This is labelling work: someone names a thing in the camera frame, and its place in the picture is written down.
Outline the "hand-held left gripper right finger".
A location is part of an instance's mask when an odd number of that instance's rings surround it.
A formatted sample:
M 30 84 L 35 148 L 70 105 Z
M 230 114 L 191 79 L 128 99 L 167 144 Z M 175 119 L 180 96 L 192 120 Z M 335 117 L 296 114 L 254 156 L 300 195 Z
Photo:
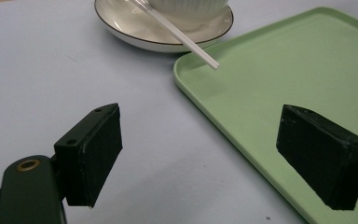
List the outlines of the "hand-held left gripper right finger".
M 307 108 L 284 105 L 276 147 L 327 206 L 355 207 L 358 135 Z

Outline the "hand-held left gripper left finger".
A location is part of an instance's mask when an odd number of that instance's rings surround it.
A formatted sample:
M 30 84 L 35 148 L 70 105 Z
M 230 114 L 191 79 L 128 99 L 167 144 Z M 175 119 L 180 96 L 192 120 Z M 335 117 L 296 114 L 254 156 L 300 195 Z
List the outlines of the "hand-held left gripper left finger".
M 118 104 L 93 109 L 54 144 L 69 205 L 96 204 L 122 148 Z

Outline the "green plastic tray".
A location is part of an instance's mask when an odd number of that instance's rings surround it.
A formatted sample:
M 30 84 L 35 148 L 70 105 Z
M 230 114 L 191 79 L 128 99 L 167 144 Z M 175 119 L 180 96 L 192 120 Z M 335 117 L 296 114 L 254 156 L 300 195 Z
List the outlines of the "green plastic tray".
M 309 224 L 358 224 L 328 208 L 276 148 L 282 107 L 315 111 L 358 134 L 358 20 L 328 7 L 209 47 L 174 64 L 176 85 Z

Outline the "white saucer with dark rim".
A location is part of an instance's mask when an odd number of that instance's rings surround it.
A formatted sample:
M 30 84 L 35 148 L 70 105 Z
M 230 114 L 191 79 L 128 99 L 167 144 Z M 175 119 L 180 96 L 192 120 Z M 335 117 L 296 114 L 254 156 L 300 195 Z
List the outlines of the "white saucer with dark rim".
M 95 0 L 96 14 L 107 30 L 140 49 L 163 53 L 186 52 L 187 48 L 130 0 Z M 201 48 L 216 43 L 232 27 L 234 15 L 226 7 L 215 19 L 185 34 Z

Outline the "white plastic straw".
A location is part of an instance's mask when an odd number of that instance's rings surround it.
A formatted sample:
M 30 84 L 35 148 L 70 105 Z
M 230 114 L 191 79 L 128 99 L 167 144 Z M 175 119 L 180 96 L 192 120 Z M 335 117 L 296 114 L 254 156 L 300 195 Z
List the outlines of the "white plastic straw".
M 168 30 L 180 43 L 195 53 L 201 60 L 209 65 L 213 70 L 217 70 L 220 64 L 206 53 L 201 47 L 193 42 L 188 36 L 180 31 L 176 26 L 153 9 L 145 0 L 130 0 L 134 5 L 140 8 L 144 13 L 152 17 L 157 23 Z

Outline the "white ribbed cup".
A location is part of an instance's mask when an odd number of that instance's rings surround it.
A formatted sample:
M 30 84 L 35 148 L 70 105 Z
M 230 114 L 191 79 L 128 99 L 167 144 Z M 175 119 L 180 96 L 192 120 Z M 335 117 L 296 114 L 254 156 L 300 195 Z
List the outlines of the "white ribbed cup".
M 208 21 L 220 14 L 228 0 L 147 0 L 159 13 L 186 21 Z

